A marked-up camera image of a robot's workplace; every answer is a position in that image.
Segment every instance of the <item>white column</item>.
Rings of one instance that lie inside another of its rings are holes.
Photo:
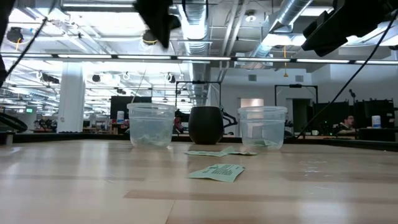
[[[25,111],[25,124],[27,125],[27,133],[33,133],[33,129],[35,129],[35,120],[37,119],[37,107],[36,106],[27,106]]]
[[[64,62],[62,69],[57,132],[83,131],[86,80],[83,64]]]

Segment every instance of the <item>plastic container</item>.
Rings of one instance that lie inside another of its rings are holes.
[[[372,128],[381,128],[380,116],[372,116]]]
[[[118,111],[118,116],[116,117],[116,122],[118,124],[123,124],[124,122],[124,111]]]
[[[130,140],[133,146],[166,147],[172,141],[175,106],[130,103]]]
[[[284,143],[287,108],[252,106],[238,109],[242,142],[245,147],[280,149]]]

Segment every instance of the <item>dark mug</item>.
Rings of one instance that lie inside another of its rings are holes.
[[[224,135],[221,110],[215,106],[196,106],[189,116],[189,137],[196,144],[217,144]]]

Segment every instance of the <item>table surface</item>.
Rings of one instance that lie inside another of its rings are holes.
[[[81,140],[0,147],[1,223],[398,223],[396,153],[284,145],[258,156],[184,154],[230,145],[132,149],[129,141]],[[220,163],[246,170],[234,183],[186,178]]]

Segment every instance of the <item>paper slip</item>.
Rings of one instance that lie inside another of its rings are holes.
[[[206,152],[206,151],[188,151],[186,152],[188,155],[193,155],[193,156],[216,156],[216,157],[222,157],[227,155],[225,152]]]
[[[222,182],[234,182],[235,178],[244,171],[243,166],[232,164],[215,164],[203,170],[192,172],[188,178],[209,178]]]
[[[239,151],[236,151],[233,146],[226,147],[221,152],[224,152],[224,153],[227,153],[227,154],[234,154],[234,155],[244,155],[244,156],[255,156],[255,155],[258,155],[258,153],[255,153],[255,152],[239,152]]]
[[[252,147],[268,147],[268,146],[277,146],[278,144],[274,143],[273,141],[269,140],[254,140],[253,142],[250,143]]]

